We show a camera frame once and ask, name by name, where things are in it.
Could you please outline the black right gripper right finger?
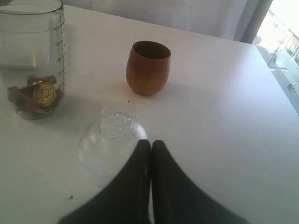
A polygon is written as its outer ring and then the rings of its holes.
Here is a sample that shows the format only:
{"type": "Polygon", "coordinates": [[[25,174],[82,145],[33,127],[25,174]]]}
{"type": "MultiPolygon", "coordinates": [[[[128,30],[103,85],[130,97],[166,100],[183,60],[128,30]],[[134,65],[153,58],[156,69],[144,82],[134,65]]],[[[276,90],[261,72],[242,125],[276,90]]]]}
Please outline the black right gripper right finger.
{"type": "Polygon", "coordinates": [[[166,144],[152,145],[151,183],[156,224],[246,224],[202,191],[173,159],[166,144]]]}

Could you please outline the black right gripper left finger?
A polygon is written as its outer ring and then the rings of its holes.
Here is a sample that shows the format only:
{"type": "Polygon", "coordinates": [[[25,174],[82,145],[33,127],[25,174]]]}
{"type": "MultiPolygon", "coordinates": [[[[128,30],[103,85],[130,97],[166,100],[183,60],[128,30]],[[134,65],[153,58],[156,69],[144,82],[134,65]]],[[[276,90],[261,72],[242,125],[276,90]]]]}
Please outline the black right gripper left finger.
{"type": "Polygon", "coordinates": [[[138,141],[117,176],[90,201],[64,216],[61,224],[148,224],[151,146],[138,141]]]}

